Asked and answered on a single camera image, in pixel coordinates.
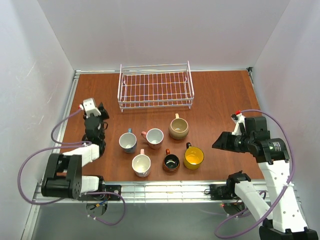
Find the yellow mug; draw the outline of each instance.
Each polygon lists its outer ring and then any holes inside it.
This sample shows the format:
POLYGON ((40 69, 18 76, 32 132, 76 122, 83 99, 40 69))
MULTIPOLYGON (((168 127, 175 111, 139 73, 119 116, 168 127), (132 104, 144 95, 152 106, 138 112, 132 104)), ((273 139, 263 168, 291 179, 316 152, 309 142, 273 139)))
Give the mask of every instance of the yellow mug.
POLYGON ((183 163, 187 169, 198 169, 204 159, 204 152, 200 148, 191 146, 190 142, 186 143, 186 151, 184 153, 183 163))

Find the black mug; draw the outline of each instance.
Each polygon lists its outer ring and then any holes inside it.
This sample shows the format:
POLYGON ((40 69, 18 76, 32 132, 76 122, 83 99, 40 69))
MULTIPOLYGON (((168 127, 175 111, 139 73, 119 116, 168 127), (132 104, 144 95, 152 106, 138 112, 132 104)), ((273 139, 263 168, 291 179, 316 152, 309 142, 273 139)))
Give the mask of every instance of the black mug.
POLYGON ((180 167, 180 160, 179 158, 174 155, 170 154, 170 150, 165 150, 166 156, 162 162, 162 168, 168 173, 174 173, 176 172, 180 167))

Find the white wire rack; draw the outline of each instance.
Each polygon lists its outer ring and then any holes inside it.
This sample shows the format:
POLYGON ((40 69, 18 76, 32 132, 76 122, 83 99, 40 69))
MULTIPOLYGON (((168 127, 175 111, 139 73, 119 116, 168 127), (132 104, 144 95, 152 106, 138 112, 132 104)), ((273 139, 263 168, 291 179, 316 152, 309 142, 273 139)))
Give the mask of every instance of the white wire rack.
POLYGON ((118 102, 124 109, 192 106, 190 64, 120 66, 118 102))

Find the orange mug handle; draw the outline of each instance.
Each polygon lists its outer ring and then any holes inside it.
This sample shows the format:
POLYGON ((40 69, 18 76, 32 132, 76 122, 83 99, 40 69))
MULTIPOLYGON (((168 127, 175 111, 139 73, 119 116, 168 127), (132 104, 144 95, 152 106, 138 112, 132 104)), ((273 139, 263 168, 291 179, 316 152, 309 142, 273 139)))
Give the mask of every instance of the orange mug handle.
POLYGON ((144 139, 147 139, 147 133, 145 131, 141 132, 141 136, 144 138, 144 139))

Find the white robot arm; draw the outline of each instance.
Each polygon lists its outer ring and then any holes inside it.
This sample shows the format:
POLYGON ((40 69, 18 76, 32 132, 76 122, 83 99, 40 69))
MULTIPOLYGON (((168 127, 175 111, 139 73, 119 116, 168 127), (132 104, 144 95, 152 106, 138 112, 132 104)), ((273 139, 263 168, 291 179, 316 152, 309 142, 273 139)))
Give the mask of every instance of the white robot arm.
MULTIPOLYGON (((231 117, 235 123, 234 131, 222 132, 212 147, 236 153, 251 153, 262 171, 272 204, 284 186, 287 186, 283 197, 267 216, 268 226, 265 222, 265 225, 260 225, 260 238, 318 239, 317 232, 308 229, 299 210, 293 184, 287 184, 290 164, 285 142, 280 138, 270 138, 267 121, 263 116, 245 118, 241 112, 236 112, 231 117)), ((256 221, 270 209, 254 188, 249 176, 242 171, 229 175, 226 188, 231 195, 242 199, 256 221)))
POLYGON ((84 100, 79 107, 84 110, 83 145, 72 151, 50 155, 41 186, 43 196, 78 199, 83 193, 102 189, 103 177, 82 176, 82 167, 103 155, 105 125, 108 126, 104 120, 109 115, 102 103, 96 107, 93 98, 84 100))

